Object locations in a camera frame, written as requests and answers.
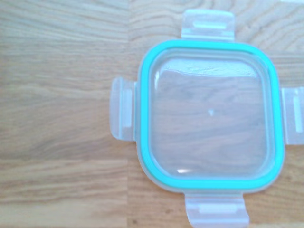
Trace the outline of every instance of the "wood grain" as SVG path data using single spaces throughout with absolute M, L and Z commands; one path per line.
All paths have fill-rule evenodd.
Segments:
M 153 184 L 109 129 L 116 76 L 179 38 L 189 8 L 236 15 L 281 86 L 304 86 L 304 4 L 278 0 L 0 0 L 0 227 L 189 228 L 182 194 Z M 245 195 L 250 228 L 304 227 L 304 147 Z

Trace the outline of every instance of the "transparent plastic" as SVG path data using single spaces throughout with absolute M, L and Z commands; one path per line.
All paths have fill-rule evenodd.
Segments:
M 155 164 L 176 178 L 267 173 L 275 149 L 266 72 L 245 53 L 174 49 L 159 56 L 150 75 Z
M 252 47 L 218 48 L 234 41 L 229 12 L 188 10 L 181 36 L 191 42 L 153 60 L 149 54 L 160 47 L 147 54 L 138 82 L 113 81 L 111 132 L 137 142 L 141 166 L 154 183 L 185 193 L 193 227 L 245 228 L 243 193 L 270 185 L 284 161 L 277 74 Z M 193 40 L 213 42 L 198 48 Z M 282 100 L 285 142 L 304 144 L 304 88 L 282 89 Z M 262 184 L 244 185 L 249 182 Z
M 245 228 L 249 216 L 242 195 L 185 194 L 189 222 L 195 228 Z
M 135 82 L 117 77 L 112 82 L 110 127 L 116 139 L 134 141 Z
M 282 89 L 285 143 L 304 144 L 304 87 Z

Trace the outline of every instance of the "light wood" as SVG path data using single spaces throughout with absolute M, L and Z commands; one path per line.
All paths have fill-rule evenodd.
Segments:
M 278 0 L 0 0 L 0 228 L 189 228 L 182 194 L 153 184 L 109 128 L 116 76 L 179 38 L 189 8 L 236 15 L 281 86 L 304 86 L 304 5 Z M 245 195 L 250 228 L 304 227 L 304 147 Z

